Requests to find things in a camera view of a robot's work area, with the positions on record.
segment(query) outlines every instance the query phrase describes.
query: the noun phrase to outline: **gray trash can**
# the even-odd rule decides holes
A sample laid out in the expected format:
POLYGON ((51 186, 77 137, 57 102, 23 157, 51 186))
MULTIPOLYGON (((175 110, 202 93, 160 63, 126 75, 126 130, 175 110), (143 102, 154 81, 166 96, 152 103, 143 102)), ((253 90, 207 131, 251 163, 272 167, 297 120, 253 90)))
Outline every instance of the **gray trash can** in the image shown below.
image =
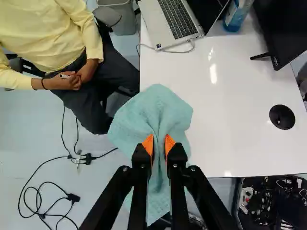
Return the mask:
POLYGON ((133 35, 137 26, 132 0, 97 0, 99 7, 110 7, 121 15, 121 20, 112 29, 116 35, 133 35))

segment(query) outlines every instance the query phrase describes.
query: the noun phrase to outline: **office chair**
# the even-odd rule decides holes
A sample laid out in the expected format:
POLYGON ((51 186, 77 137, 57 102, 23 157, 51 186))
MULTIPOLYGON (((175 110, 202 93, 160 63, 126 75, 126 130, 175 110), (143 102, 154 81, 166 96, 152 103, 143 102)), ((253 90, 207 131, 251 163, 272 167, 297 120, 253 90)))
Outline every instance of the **office chair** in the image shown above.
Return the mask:
MULTIPOLYGON (((111 27, 121 20, 121 15, 109 7, 98 7, 93 11, 93 14, 103 43, 114 47, 109 32, 111 31, 111 27)), ((46 74, 45 72, 40 71, 31 62, 18 57, 17 54, 6 54, 6 56, 8 60, 10 60, 10 67, 19 73, 26 72, 38 77, 44 77, 46 74)), ((107 98, 114 92, 128 97, 133 97, 136 94, 122 87, 110 88, 109 91, 104 94, 103 98, 101 98, 104 110, 106 110, 107 98)))

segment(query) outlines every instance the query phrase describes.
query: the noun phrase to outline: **hand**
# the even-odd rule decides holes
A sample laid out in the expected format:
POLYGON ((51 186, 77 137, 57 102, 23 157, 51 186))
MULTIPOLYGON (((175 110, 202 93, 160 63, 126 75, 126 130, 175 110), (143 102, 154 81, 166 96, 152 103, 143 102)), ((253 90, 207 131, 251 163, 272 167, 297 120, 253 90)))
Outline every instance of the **hand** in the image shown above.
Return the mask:
POLYGON ((79 76, 75 74, 75 72, 66 71, 63 73, 59 73, 50 79, 44 80, 44 86, 46 89, 50 90, 79 90, 81 87, 82 81, 79 76), (62 79, 60 74, 69 75, 69 78, 62 79))
POLYGON ((98 66, 98 59, 88 59, 86 64, 76 73, 82 83, 89 82, 98 66))

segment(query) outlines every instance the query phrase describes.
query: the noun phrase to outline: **white laptop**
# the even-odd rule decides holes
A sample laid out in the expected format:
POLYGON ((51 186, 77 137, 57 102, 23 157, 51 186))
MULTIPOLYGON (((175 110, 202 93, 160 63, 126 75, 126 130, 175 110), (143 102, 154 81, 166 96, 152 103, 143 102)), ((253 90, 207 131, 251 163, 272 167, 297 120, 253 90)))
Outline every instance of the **white laptop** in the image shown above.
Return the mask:
POLYGON ((200 0, 141 0, 138 2, 155 50, 203 37, 209 31, 208 23, 211 28, 228 0, 213 0, 215 5, 211 1, 206 3, 208 0, 201 1, 203 2, 200 0), (188 1, 193 1, 192 6, 196 8, 196 13, 204 22, 206 31, 199 22, 199 18, 194 15, 195 10, 191 9, 188 1))

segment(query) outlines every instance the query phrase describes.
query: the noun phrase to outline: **laptop keyboard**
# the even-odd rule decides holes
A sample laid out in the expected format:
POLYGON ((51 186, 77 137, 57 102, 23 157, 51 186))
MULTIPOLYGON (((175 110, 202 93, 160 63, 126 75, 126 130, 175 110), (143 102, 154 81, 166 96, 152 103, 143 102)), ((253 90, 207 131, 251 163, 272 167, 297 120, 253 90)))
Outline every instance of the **laptop keyboard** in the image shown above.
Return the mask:
POLYGON ((197 33, 181 0, 158 0, 175 39, 197 33))

